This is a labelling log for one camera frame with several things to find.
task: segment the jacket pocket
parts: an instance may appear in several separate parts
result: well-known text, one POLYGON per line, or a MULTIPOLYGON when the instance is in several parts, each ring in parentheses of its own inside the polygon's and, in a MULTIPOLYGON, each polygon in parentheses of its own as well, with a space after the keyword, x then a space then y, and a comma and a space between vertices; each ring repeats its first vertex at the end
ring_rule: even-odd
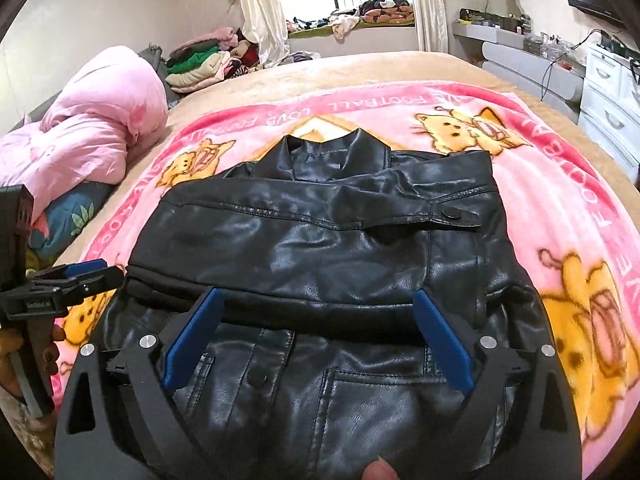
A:
POLYGON ((329 368, 322 380, 307 478, 359 479, 381 456, 402 480, 412 480, 423 443, 452 421, 462 401, 462 394, 441 376, 329 368))

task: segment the pink comforter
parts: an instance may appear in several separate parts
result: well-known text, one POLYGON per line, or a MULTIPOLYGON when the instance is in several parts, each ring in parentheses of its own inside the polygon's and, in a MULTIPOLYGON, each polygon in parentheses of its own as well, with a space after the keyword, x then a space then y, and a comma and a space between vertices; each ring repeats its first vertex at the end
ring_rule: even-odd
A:
MULTIPOLYGON (((358 127, 395 150, 491 153, 510 239, 542 296, 572 388, 587 478, 640 400, 640 235, 603 178, 515 95, 407 82, 209 114, 174 135, 83 259, 126 266, 159 200, 181 182, 261 158, 287 134, 319 142, 358 127)), ((112 295, 88 298, 58 321, 66 341, 54 378, 57 405, 112 295)))
POLYGON ((36 220, 83 180, 119 183, 127 156, 151 147, 168 117, 162 82, 125 46, 72 77, 43 119, 0 137, 0 186, 25 184, 36 220))

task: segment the green sweater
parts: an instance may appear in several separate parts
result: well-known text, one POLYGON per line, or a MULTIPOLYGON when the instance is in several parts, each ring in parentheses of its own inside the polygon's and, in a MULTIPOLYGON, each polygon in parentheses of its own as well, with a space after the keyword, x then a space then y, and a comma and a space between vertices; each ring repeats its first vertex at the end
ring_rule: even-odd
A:
POLYGON ((187 61, 183 61, 182 63, 177 63, 173 65, 171 68, 167 68, 166 71, 169 74, 184 74, 194 68, 199 67, 201 64, 205 62, 207 57, 211 54, 215 54, 219 52, 220 49, 218 47, 213 47, 211 50, 207 50, 206 52, 197 52, 193 54, 187 61))

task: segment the beige bed sheet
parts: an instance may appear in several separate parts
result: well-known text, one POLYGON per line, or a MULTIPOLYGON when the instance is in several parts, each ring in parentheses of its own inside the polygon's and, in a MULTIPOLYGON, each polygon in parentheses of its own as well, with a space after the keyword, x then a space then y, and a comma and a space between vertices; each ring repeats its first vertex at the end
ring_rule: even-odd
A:
POLYGON ((359 54, 305 61, 262 70, 213 85, 185 98, 169 113, 164 141, 139 161, 95 219, 65 251, 59 263, 78 261, 101 226, 135 185, 140 174, 183 127, 209 112, 262 102, 295 98, 317 90, 409 80, 448 80, 481 86, 497 92, 514 92, 558 134, 575 146, 600 172, 640 228, 640 193, 622 170, 578 126, 535 97, 496 76, 449 54, 393 52, 359 54))

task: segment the folded clothes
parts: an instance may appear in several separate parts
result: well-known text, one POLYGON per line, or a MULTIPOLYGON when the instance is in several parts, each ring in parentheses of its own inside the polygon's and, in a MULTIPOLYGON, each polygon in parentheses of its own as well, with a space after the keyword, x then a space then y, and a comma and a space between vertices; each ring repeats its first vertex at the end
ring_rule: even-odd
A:
POLYGON ((217 46, 215 46, 213 48, 210 48, 206 52, 198 52, 196 54, 193 54, 186 61, 183 61, 181 63, 176 63, 171 68, 168 68, 167 72, 169 74, 184 74, 189 70, 193 70, 194 68, 199 67, 209 56, 211 56, 211 54, 219 51, 220 49, 217 46))
POLYGON ((198 90, 202 90, 204 88, 208 88, 216 83, 225 80, 225 72, 224 69, 220 69, 215 75, 211 77, 207 77, 203 81, 200 81, 194 85, 190 86, 172 86, 172 90, 177 94, 191 94, 193 92, 197 92, 198 90))
POLYGON ((373 9, 368 11, 362 19, 366 23, 388 23, 389 25, 411 23, 414 20, 414 8, 399 6, 390 9, 373 9))
POLYGON ((226 75, 225 79, 233 79, 235 77, 240 77, 241 75, 246 75, 249 73, 249 70, 250 70, 249 68, 241 64, 235 72, 233 72, 230 75, 226 75))
POLYGON ((230 58, 231 54, 228 52, 214 52, 213 54, 210 54, 199 67, 189 70, 183 74, 171 74, 167 76, 165 81, 167 81, 172 88, 190 87, 200 81, 218 75, 220 76, 220 81, 222 81, 225 78, 223 70, 228 64, 230 58))
POLYGON ((407 0, 367 0, 358 8, 358 15, 364 16, 373 9, 389 9, 391 7, 408 6, 407 0))
POLYGON ((176 59, 183 50, 192 47, 195 44, 209 40, 218 40, 218 47, 220 48, 220 50, 231 50, 232 48, 238 46, 238 35, 234 33, 233 28, 222 27, 217 28, 209 34, 204 34, 203 36, 199 36, 187 41, 186 43, 181 44, 174 49, 169 57, 171 59, 176 59))
POLYGON ((242 64, 251 68, 256 63, 260 61, 260 55, 258 54, 258 46, 255 43, 252 43, 249 46, 249 49, 244 53, 244 56, 241 57, 242 64))
POLYGON ((207 50, 211 50, 215 46, 220 48, 219 45, 220 45, 220 40, 206 40, 206 41, 201 41, 200 43, 195 43, 190 47, 187 47, 181 50, 175 56, 169 58, 169 60, 166 62, 166 66, 167 68, 171 68, 174 65, 177 65, 178 63, 187 61, 191 56, 193 56, 193 54, 206 52, 207 50))
POLYGON ((244 66, 242 61, 237 57, 232 57, 224 67, 225 79, 231 79, 241 66, 244 66))
POLYGON ((239 41, 238 46, 236 46, 233 50, 231 50, 229 54, 231 54, 231 57, 237 57, 241 59, 242 56, 246 54, 246 51, 249 50, 249 47, 251 45, 252 43, 249 40, 239 41))

